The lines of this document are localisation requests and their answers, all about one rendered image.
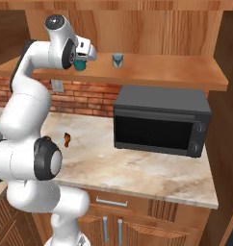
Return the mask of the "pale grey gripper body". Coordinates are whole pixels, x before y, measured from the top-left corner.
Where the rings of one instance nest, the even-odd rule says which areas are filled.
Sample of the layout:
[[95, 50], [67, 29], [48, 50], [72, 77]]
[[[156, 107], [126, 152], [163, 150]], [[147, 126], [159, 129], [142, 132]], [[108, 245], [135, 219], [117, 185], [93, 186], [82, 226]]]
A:
[[95, 61], [97, 58], [96, 50], [91, 44], [77, 47], [77, 58], [81, 61]]

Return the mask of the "teal food can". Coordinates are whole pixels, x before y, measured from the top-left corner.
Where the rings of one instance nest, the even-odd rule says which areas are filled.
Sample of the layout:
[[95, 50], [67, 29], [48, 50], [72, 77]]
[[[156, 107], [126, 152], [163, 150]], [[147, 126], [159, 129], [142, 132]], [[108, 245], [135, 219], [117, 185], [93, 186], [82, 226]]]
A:
[[77, 71], [84, 71], [86, 69], [86, 65], [87, 65], [87, 62], [86, 61], [79, 61], [79, 60], [76, 60], [74, 62], [74, 68], [77, 70]]

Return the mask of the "wooden cabinet door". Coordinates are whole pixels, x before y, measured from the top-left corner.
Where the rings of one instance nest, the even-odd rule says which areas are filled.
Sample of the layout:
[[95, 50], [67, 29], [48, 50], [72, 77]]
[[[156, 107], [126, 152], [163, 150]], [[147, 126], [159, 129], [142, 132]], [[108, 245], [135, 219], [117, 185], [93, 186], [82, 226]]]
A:
[[233, 11], [222, 15], [214, 58], [228, 80], [226, 91], [208, 96], [206, 150], [219, 207], [211, 211], [199, 246], [233, 246]]
[[0, 11], [0, 64], [18, 57], [29, 38], [25, 11]]

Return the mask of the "black toaster oven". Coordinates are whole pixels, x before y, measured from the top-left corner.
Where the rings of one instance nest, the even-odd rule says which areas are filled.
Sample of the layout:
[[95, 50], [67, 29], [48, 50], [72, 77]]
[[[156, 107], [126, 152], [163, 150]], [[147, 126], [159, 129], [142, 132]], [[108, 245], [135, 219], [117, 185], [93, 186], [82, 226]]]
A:
[[124, 85], [114, 102], [114, 144], [199, 158], [210, 120], [202, 90]]

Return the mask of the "wooden cupboard door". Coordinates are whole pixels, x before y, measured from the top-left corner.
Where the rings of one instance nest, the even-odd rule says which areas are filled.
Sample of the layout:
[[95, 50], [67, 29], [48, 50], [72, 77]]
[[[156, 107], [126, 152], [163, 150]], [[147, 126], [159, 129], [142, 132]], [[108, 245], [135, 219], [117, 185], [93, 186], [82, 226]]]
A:
[[122, 246], [198, 246], [201, 238], [199, 230], [170, 222], [115, 216], [115, 246], [118, 246], [118, 219], [123, 221]]
[[[105, 243], [103, 234], [103, 216], [108, 217], [108, 237], [109, 242]], [[114, 246], [114, 226], [113, 216], [101, 212], [92, 213], [80, 217], [78, 225], [81, 232], [88, 238], [91, 246]]]

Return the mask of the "grey wall socket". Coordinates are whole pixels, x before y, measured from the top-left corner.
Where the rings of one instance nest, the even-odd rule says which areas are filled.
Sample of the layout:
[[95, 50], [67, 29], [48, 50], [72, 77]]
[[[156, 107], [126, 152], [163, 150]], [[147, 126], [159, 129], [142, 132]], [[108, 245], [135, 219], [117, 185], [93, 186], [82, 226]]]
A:
[[64, 92], [64, 85], [62, 81], [52, 80], [51, 85], [54, 92]]

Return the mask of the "wooden wall cabinet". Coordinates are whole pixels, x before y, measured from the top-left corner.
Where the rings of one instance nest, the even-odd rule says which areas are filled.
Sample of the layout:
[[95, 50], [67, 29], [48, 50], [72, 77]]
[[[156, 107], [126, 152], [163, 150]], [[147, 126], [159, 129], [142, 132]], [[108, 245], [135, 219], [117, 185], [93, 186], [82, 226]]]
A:
[[[25, 11], [34, 39], [47, 38], [43, 19], [59, 13], [97, 50], [82, 72], [37, 69], [35, 78], [227, 89], [213, 55], [233, 0], [0, 0], [0, 11], [16, 10]], [[122, 67], [113, 67], [113, 53], [123, 55]]]

